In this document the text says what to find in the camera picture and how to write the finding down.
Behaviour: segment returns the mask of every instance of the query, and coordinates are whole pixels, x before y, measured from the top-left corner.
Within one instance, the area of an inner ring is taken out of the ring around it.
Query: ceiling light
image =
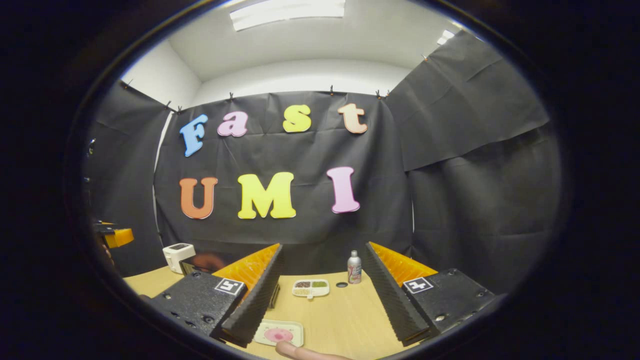
[[[269,22],[302,17],[344,17],[345,0],[267,0],[231,12],[240,31]]]

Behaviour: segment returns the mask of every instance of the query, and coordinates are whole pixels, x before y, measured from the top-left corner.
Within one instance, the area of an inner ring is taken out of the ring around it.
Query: spray can
[[[351,251],[351,257],[347,260],[347,273],[350,284],[359,284],[362,280],[362,260],[355,250]]]

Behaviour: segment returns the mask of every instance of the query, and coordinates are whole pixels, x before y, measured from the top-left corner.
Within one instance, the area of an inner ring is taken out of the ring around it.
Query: small tray
[[[329,293],[329,282],[324,279],[298,280],[293,283],[291,293],[309,300],[317,296],[325,296]]]
[[[278,341],[288,341],[296,347],[301,347],[305,343],[305,331],[299,322],[263,319],[255,331],[253,340],[272,347],[276,346]]]

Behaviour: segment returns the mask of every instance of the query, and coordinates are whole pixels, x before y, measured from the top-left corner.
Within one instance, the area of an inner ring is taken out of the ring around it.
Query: letter f
[[[207,115],[202,114],[180,129],[180,134],[184,137],[184,145],[187,147],[184,152],[185,156],[191,156],[202,147],[202,142],[198,141],[198,138],[202,139],[204,136],[204,126],[202,124],[206,123],[207,120],[209,120]]]

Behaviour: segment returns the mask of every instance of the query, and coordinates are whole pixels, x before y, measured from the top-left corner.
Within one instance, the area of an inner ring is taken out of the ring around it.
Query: hand
[[[320,354],[309,349],[295,347],[286,341],[277,343],[276,351],[293,360],[351,360],[340,355]]]

